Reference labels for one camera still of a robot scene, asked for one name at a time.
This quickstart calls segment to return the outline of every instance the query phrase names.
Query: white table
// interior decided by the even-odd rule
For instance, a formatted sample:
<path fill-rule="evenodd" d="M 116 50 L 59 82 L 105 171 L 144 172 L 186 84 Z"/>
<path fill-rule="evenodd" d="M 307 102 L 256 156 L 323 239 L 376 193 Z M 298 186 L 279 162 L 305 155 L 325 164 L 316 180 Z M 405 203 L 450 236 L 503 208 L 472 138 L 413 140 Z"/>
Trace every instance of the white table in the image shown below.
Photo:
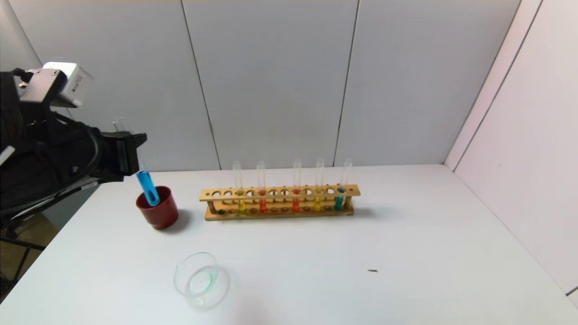
<path fill-rule="evenodd" d="M 338 174 L 327 168 L 325 183 Z M 243 177 L 255 185 L 254 171 Z M 280 220 L 204 221 L 201 188 L 232 186 L 231 171 L 153 178 L 173 190 L 175 226 L 145 222 L 135 178 L 101 186 L 0 305 L 0 322 L 578 324 L 578 309 L 444 166 L 353 168 L 355 216 Z M 270 186 L 291 178 L 268 170 Z M 229 296 L 207 312 L 172 284 L 195 252 L 231 274 Z"/>

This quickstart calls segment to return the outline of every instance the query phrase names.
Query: white wall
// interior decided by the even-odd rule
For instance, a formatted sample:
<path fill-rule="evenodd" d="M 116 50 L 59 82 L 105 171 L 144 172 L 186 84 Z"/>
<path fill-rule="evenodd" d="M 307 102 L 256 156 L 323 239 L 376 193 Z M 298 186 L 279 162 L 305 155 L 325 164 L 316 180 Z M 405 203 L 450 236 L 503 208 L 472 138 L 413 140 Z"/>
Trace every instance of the white wall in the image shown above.
<path fill-rule="evenodd" d="M 570 300 L 578 307 L 578 291 L 575 291 L 569 296 Z"/>
<path fill-rule="evenodd" d="M 440 164 L 519 0 L 363 0 L 335 165 Z"/>
<path fill-rule="evenodd" d="M 332 164 L 357 1 L 183 3 L 221 166 Z"/>
<path fill-rule="evenodd" d="M 544 1 L 455 170 L 564 292 L 578 285 L 577 40 L 578 2 Z"/>
<path fill-rule="evenodd" d="M 482 86 L 480 94 L 477 96 L 476 102 L 474 103 L 462 130 L 444 162 L 444 165 L 448 166 L 451 170 L 455 170 L 457 167 L 470 141 L 476 133 L 478 126 L 490 108 L 494 97 L 498 93 L 500 85 L 506 78 L 506 74 L 522 45 L 524 36 L 530 28 L 530 24 L 538 11 L 540 3 L 542 3 L 542 0 L 523 0 L 520 2 L 518 10 L 516 11 L 516 16 L 514 16 L 514 20 L 512 21 L 506 38 L 502 43 L 502 47 L 500 47 L 500 51 L 492 64 L 488 76 L 486 77 L 484 86 Z"/>
<path fill-rule="evenodd" d="M 73 116 L 102 131 L 125 116 L 146 132 L 152 170 L 218 169 L 179 1 L 10 1 L 40 60 L 72 61 L 93 75 Z"/>
<path fill-rule="evenodd" d="M 8 0 L 0 0 L 0 71 L 35 69 L 40 61 L 34 54 Z"/>

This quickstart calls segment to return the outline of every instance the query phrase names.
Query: glass test tube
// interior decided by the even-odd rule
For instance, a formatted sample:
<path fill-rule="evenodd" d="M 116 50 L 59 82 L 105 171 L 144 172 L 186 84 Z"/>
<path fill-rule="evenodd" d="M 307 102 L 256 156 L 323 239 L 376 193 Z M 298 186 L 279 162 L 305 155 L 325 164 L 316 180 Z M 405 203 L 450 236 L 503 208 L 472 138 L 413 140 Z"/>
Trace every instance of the glass test tube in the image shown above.
<path fill-rule="evenodd" d="M 352 165 L 351 158 L 345 159 L 345 163 L 343 164 L 343 170 L 341 171 L 341 182 L 339 182 L 339 188 L 337 189 L 337 191 L 340 193 L 345 193 L 346 191 L 351 165 Z M 342 205 L 343 205 L 343 197 L 336 197 L 335 210 L 341 210 Z"/>
<path fill-rule="evenodd" d="M 297 158 L 293 162 L 293 194 L 301 192 L 301 159 Z M 293 199 L 293 211 L 299 212 L 299 198 Z"/>
<path fill-rule="evenodd" d="M 317 159 L 317 164 L 315 165 L 315 193 L 323 193 L 323 169 L 325 167 L 325 161 L 323 159 Z M 313 199 L 313 210 L 321 211 L 321 198 L 316 197 Z"/>
<path fill-rule="evenodd" d="M 117 132 L 131 132 L 125 117 L 118 117 L 113 122 L 114 128 Z M 136 158 L 139 161 L 139 172 L 136 173 L 136 178 L 139 180 L 140 186 L 143 189 L 144 197 L 149 202 L 150 206 L 157 206 L 161 199 L 158 196 L 157 188 L 154 186 L 153 179 L 145 168 L 145 161 L 139 155 L 139 150 L 136 150 Z"/>
<path fill-rule="evenodd" d="M 233 162 L 233 173 L 235 174 L 235 194 L 240 197 L 245 194 L 243 191 L 243 179 L 241 178 L 241 163 L 239 161 Z M 245 200 L 239 200 L 239 213 L 247 214 L 247 206 Z"/>
<path fill-rule="evenodd" d="M 265 163 L 261 160 L 257 163 L 257 184 L 259 185 L 259 195 L 267 194 L 265 189 Z M 259 200 L 259 210 L 261 213 L 267 213 L 267 200 Z"/>

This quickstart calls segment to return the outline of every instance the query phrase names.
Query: orange liquid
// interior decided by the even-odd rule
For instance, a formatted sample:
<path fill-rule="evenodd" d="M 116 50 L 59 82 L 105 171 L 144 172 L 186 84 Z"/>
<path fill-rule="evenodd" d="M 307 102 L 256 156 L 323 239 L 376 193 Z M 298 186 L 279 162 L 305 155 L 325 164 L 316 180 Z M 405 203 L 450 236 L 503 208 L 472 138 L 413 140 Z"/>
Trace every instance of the orange liquid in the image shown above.
<path fill-rule="evenodd" d="M 259 195 L 265 194 L 267 194 L 265 190 L 259 191 Z M 259 210 L 261 210 L 261 213 L 267 213 L 267 200 L 259 200 Z"/>

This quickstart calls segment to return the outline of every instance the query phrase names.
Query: wooden test tube rack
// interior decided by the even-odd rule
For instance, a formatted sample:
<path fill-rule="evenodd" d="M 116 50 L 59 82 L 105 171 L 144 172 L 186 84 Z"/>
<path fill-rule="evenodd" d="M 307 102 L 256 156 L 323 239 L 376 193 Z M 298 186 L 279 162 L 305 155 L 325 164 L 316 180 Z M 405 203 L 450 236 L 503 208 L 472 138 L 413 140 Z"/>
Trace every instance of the wooden test tube rack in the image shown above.
<path fill-rule="evenodd" d="M 266 187 L 265 195 L 258 195 L 259 189 L 243 188 L 243 195 L 237 196 L 236 189 L 204 189 L 201 191 L 201 202 L 207 202 L 205 220 L 242 220 L 242 219 L 274 219 L 295 217 L 321 216 L 352 216 L 352 197 L 361 195 L 357 185 L 345 186 L 345 192 L 338 191 L 339 185 L 322 186 L 322 193 L 315 193 L 315 186 L 300 186 L 299 194 L 294 194 L 296 187 Z M 321 199 L 321 210 L 314 210 L 314 199 Z M 335 210 L 335 200 L 343 197 L 341 210 Z M 299 198 L 299 212 L 293 211 L 293 199 Z M 267 213 L 261 213 L 259 200 L 267 200 Z M 239 201 L 245 200 L 247 213 L 238 211 Z"/>

